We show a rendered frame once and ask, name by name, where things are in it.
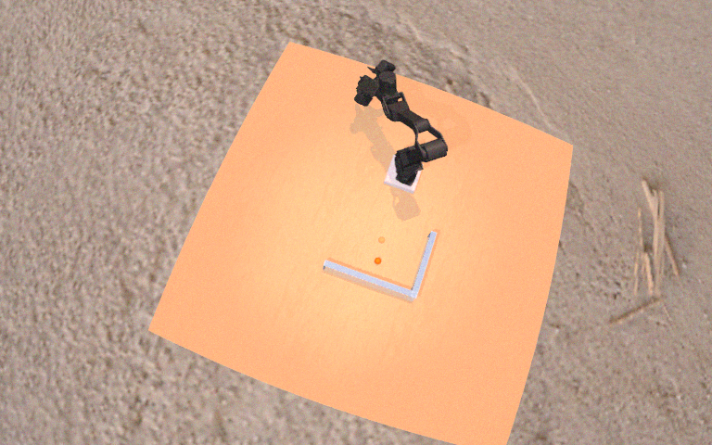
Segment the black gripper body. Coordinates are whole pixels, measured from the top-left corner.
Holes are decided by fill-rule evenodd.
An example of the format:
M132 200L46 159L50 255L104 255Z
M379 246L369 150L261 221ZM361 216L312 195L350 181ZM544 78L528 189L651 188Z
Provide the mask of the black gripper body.
M376 71L375 71L376 76L375 76L374 80L375 80L375 79L378 79L378 80L379 80L379 74L380 74L380 73L382 73L382 72L384 72L384 71L392 71L392 72L393 72L395 69L396 69L396 68L395 68L394 64L391 64L391 63L385 61L384 59L381 60L381 61L379 62L379 65L377 66ZM375 91L372 93L372 95L375 96L376 98L377 98L377 94L380 92L380 89L379 89L379 88L380 88L380 87L377 86L377 88L375 89ZM372 98L370 95L368 95L368 94L367 94L367 95L364 95L363 97L361 97L361 96L358 95L358 93L357 93L357 95L356 95L353 99L354 99L354 101L355 101L356 103L358 103L358 104L360 104L360 105L363 105L363 106L365 106L365 107L368 107L369 104L370 104L370 102L373 100L373 98Z

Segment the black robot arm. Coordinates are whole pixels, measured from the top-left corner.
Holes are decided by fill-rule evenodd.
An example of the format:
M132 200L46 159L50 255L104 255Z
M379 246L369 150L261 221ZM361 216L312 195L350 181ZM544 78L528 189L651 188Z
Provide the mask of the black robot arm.
M358 81L356 93L361 97L367 94L373 97L372 93L377 86L380 87L377 99L381 102L385 116L390 121L404 123L414 133L414 146L396 150L396 157L394 157L397 170L396 180L412 186L417 173L424 169L423 162L446 157L449 150L448 145L442 133L433 128L427 118L422 118L409 109L403 91L397 91L397 75L394 72L384 71L380 73L379 80L363 75ZM402 100L398 102L399 98ZM417 141L418 134L426 131L429 131L437 139L419 145Z

